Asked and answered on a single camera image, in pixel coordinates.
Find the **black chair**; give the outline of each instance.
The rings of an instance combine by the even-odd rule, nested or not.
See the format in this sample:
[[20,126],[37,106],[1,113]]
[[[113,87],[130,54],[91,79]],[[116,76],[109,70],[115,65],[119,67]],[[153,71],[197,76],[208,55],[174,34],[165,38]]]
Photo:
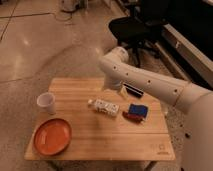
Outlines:
[[140,67],[138,48],[146,49],[158,55],[156,48],[147,46],[146,41],[155,43],[161,34],[161,29],[166,21],[170,0],[139,0],[134,3],[124,3],[130,11],[129,17],[114,19],[109,23],[109,29],[117,38],[118,45],[122,42],[128,44],[126,49],[132,48],[136,56],[135,65]]

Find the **blue sponge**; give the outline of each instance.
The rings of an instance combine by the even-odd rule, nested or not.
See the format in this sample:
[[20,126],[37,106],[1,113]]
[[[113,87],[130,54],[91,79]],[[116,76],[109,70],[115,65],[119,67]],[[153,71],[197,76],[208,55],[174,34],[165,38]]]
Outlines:
[[147,106],[135,105],[135,104],[131,104],[129,106],[129,111],[128,111],[129,114],[141,115],[144,118],[146,118],[147,112],[148,112],[148,107]]

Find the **orange bowl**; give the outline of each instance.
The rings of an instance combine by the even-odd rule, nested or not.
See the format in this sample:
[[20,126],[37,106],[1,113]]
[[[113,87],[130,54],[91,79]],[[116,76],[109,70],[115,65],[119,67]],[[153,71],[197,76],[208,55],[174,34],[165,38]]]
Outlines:
[[34,136],[34,147],[42,155],[50,156],[63,151],[70,143],[72,130],[63,119],[51,119],[43,123]]

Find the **gray floor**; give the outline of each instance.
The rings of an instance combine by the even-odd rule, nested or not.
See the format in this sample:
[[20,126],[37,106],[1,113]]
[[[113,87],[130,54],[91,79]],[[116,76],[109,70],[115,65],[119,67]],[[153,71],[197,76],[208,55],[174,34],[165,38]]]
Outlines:
[[[11,14],[17,1],[0,6],[0,16]],[[21,0],[14,15],[59,12],[58,0]],[[66,22],[53,15],[13,18],[0,43],[0,169],[4,171],[52,170],[45,162],[23,156],[34,127],[36,97],[48,90],[54,77],[102,77],[98,58],[116,46],[108,22],[122,16],[112,4],[89,1]],[[0,34],[8,19],[0,19]],[[141,52],[142,68],[171,75],[159,59]],[[166,116],[177,160],[159,162],[154,171],[176,171],[180,163],[184,116],[169,108]],[[143,170],[146,162],[63,162],[65,170]]]

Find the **table leg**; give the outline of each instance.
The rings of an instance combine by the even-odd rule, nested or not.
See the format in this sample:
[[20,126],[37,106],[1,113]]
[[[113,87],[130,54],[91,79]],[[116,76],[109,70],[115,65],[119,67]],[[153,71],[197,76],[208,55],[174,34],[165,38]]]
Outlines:
[[62,167],[58,166],[58,165],[55,164],[53,161],[46,161],[46,163],[47,163],[50,167],[52,167],[52,169],[55,170],[55,171],[62,171],[62,170],[63,170]]
[[156,161],[151,161],[148,166],[144,169],[144,171],[151,171],[152,168],[156,165]]

